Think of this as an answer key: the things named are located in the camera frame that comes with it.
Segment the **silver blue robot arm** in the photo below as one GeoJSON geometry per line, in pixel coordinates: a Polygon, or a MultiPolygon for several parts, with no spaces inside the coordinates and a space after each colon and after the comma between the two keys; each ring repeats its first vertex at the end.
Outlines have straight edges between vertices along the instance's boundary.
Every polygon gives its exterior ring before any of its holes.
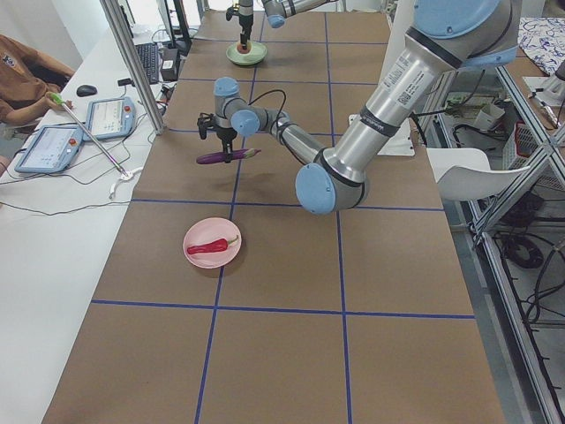
{"type": "Polygon", "coordinates": [[[317,215],[355,208],[369,191],[365,169],[399,131],[437,77],[461,68],[486,68],[514,60],[519,1],[417,1],[405,47],[339,142],[323,147],[281,110],[254,107],[230,77],[215,81],[215,112],[198,119],[200,137],[216,132],[223,150],[207,163],[246,156],[231,142],[270,133],[301,163],[295,190],[302,207],[317,215]]]}
{"type": "MultiPolygon", "coordinates": [[[[326,0],[267,0],[261,1],[267,21],[272,28],[282,27],[286,19],[304,11],[328,4],[326,0]]],[[[254,22],[254,9],[252,0],[236,1],[226,11],[226,20],[230,21],[233,17],[238,18],[241,27],[239,42],[236,44],[236,51],[241,54],[248,54],[251,51],[251,34],[254,22]]]]}

